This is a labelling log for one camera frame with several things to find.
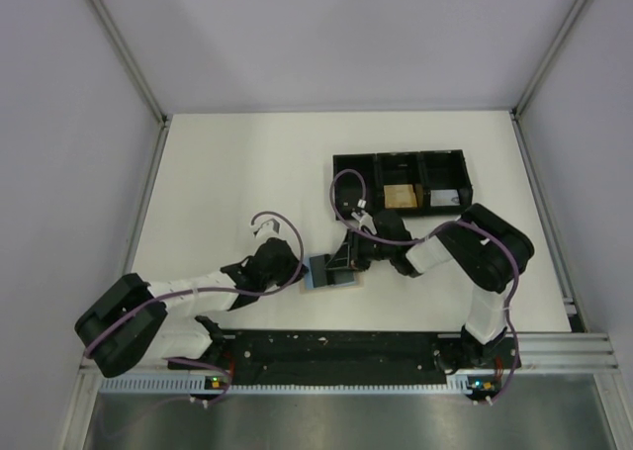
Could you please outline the beige card holder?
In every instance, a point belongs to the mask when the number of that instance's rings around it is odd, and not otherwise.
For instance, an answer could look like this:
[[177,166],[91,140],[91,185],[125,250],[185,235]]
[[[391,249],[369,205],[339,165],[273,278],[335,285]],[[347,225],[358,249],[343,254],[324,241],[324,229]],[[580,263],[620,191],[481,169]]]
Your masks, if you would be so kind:
[[353,290],[361,288],[363,285],[359,274],[345,272],[335,273],[331,281],[321,278],[315,279],[312,272],[308,273],[301,282],[300,292],[302,294],[326,291]]

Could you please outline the black three-compartment tray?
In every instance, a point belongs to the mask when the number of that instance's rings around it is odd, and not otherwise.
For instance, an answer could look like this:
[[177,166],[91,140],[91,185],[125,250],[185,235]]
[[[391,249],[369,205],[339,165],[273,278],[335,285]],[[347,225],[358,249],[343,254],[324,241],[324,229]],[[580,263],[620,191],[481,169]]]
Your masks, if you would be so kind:
[[[473,203],[473,186],[462,150],[338,154],[332,157],[332,171],[339,177],[334,186],[335,205],[348,220],[361,198],[371,215],[393,210],[403,218],[459,215]],[[418,207],[386,209],[384,186],[392,184],[412,184]],[[461,205],[431,208],[430,192],[445,189],[457,190]]]

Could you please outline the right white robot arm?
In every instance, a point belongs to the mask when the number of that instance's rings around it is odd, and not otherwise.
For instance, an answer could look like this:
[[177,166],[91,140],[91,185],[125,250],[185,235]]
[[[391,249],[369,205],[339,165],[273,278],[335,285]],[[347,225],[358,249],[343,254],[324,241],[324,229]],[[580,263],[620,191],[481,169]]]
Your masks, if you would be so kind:
[[482,367],[493,361],[513,330],[509,304],[534,255],[528,236],[479,203],[423,239],[413,238],[394,211],[372,216],[358,210],[352,217],[358,225],[347,230],[338,250],[324,262],[324,271],[364,272],[375,261],[388,261],[398,273],[416,278],[455,262],[474,284],[457,362]]

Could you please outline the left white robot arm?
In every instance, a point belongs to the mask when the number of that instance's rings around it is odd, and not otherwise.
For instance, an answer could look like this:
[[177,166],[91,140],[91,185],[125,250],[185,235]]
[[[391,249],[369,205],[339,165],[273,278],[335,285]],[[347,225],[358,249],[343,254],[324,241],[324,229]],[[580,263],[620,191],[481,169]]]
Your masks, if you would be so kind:
[[74,331],[102,375],[114,378],[140,363],[214,367],[224,335],[212,313],[251,306],[300,281],[305,251],[271,237],[239,262],[192,279],[149,283],[122,276],[75,323]]

